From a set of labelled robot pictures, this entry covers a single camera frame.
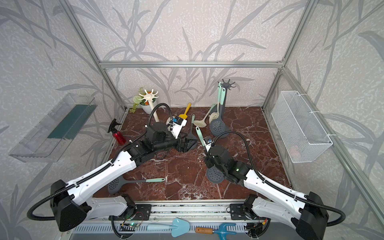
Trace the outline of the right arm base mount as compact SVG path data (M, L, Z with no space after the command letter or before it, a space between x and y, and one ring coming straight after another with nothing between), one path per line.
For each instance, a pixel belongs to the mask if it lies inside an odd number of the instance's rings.
M252 209L244 204L230 204L226 211L231 215L232 220L254 220L257 218Z

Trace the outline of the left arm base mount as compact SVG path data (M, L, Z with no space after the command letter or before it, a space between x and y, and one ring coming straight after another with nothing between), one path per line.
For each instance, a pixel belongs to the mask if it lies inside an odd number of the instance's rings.
M151 204L136 204L134 208L129 206L122 215L114 216L114 221L148 221L151 209Z

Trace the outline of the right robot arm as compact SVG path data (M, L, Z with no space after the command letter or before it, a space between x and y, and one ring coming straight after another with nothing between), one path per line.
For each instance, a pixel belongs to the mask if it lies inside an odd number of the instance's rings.
M227 181L263 195L262 198L248 199L246 207L249 209L249 218L266 217L276 220L295 229L304 240L324 238L329 214L316 205L299 200L313 200L317 204L321 202L318 195L310 193L305 196L255 172L250 165L236 161L220 145L206 145L205 149L208 168L216 167Z

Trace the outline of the cream utensil rack stand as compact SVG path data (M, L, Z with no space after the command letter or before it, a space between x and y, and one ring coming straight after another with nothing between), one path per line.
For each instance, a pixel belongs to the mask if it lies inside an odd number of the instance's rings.
M144 91L145 91L144 95L139 94L142 97L141 100L145 100L146 103L149 103L151 110L153 110L155 107L153 99L158 98L158 96L157 96L158 92L154 93L154 90L151 90L150 93L147 90L144 90Z

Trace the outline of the red spray bottle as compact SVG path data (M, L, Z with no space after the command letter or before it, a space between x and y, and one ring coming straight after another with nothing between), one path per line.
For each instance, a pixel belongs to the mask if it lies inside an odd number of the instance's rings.
M116 126L119 126L119 125L121 124L117 122L117 119L113 119L109 125L108 133L112 133L113 137L118 142L118 144L120 146L123 146L127 143L127 141L122 135L122 133L116 129Z

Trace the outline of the large cream skimmer green handle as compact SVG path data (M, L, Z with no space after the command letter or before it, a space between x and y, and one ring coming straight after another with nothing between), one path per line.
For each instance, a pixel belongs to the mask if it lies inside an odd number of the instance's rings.
M213 120L216 120L219 118L219 106L220 106L220 100L221 100L221 93L222 93L222 86L221 86L221 83L219 83L217 110L216 110L216 112L214 112L210 115L209 123L211 123Z

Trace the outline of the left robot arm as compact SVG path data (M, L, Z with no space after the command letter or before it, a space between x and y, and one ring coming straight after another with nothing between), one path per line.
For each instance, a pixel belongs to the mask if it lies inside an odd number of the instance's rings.
M85 220L116 216L131 208L128 197L93 200L93 195L123 174L134 170L154 158L156 153L175 149L186 153L198 140L194 135L181 132L181 126L164 123L149 126L142 137L125 145L105 164L69 182L58 180L51 185L50 207L59 230L65 232Z

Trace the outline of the dark grey utensil rack stand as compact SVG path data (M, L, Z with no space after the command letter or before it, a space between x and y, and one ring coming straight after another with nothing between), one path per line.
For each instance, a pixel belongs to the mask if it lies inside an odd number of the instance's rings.
M230 85L230 80L227 83L223 81L223 83L220 84L217 112L211 114L213 118L212 120L210 120L210 130L215 137L218 137L220 134L223 134L224 132L230 130L230 128L223 121L223 116L225 112L225 100L227 96L226 91L230 87Z

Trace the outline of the clear plastic wall shelf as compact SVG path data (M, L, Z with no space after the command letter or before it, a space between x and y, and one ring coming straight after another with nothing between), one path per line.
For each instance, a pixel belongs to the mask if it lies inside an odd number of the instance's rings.
M57 162L97 106L94 97L67 94L9 155L24 163Z

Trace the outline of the light blue garden trowel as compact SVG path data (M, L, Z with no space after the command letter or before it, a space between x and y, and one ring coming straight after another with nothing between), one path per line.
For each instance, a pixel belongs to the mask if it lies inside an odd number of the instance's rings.
M170 230L173 238L184 235L190 231L190 223L182 219L174 219L171 225L148 224L147 231Z

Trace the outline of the yellow toy shovel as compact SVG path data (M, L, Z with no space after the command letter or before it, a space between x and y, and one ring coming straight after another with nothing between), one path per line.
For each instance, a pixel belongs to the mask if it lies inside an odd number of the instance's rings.
M184 112L183 114L179 115L180 118L182 118L182 119L184 119L184 120L187 119L187 117L188 117L188 116L187 116L187 113L188 113L188 111L189 111L191 105L192 105L192 103L188 103L188 105L187 105L187 107L186 107L186 109L185 109L185 112Z

